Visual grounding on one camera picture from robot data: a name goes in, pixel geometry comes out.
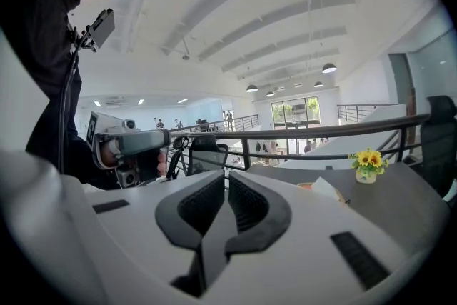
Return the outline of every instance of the sunflower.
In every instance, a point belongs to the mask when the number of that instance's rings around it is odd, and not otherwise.
[[[370,153],[368,151],[361,151],[358,153],[358,163],[360,165],[368,165],[370,162]]]
[[[370,151],[370,164],[376,168],[380,167],[383,160],[379,151]]]

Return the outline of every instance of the mesh chair back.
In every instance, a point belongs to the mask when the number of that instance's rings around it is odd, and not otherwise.
[[[189,169],[187,175],[198,174],[203,171],[224,169],[229,156],[229,147],[216,144],[214,135],[197,137],[192,141],[189,149]]]
[[[452,184],[457,151],[456,105],[448,96],[427,98],[430,119],[421,126],[423,178],[445,196]]]

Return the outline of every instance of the flower pot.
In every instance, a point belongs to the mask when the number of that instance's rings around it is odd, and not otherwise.
[[[363,176],[360,171],[356,171],[356,180],[358,183],[372,184],[376,182],[377,174],[370,174],[369,176]]]

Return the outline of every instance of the gray table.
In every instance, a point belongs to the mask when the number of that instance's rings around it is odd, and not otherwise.
[[[349,206],[392,236],[407,254],[433,245],[446,225],[450,210],[416,172],[392,164],[375,184],[360,184],[353,169],[305,170],[255,165],[248,173],[292,184],[322,177],[337,188]]]

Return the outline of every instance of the glass wall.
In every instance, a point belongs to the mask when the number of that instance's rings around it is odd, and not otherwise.
[[[271,110],[275,130],[307,129],[321,125],[317,96],[272,103]],[[284,154],[304,154],[306,144],[307,139],[280,140],[278,150]],[[313,147],[319,144],[320,139],[317,139]]]

